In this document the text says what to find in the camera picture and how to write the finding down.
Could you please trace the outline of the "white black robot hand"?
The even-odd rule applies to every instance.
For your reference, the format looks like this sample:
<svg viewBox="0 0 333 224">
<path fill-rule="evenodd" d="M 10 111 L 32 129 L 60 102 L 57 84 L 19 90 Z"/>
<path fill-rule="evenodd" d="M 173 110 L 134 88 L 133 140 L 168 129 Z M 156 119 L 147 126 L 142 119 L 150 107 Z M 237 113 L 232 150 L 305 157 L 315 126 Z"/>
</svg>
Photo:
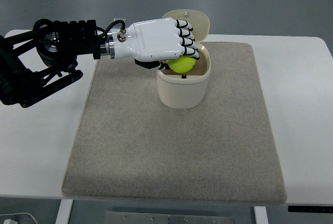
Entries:
<svg viewBox="0 0 333 224">
<path fill-rule="evenodd" d="M 161 60 L 188 56 L 199 60 L 193 27 L 186 20 L 154 19 L 131 24 L 122 33 L 113 33 L 114 58 L 132 57 L 135 64 L 145 69 L 170 70 Z"/>
</svg>

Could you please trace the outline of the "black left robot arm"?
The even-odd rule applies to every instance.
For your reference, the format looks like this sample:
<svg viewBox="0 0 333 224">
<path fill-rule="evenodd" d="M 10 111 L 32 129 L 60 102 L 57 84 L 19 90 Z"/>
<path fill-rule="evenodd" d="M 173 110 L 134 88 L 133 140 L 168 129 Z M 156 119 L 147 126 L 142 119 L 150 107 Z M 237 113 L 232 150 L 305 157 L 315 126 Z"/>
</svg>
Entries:
<svg viewBox="0 0 333 224">
<path fill-rule="evenodd" d="M 118 19 L 106 28 L 95 20 L 38 20 L 31 31 L 1 37 L 1 102 L 23 108 L 82 78 L 77 57 L 132 58 L 149 70 L 170 70 L 172 62 L 199 59 L 193 27 L 186 20 L 162 18 L 130 26 Z"/>
</svg>

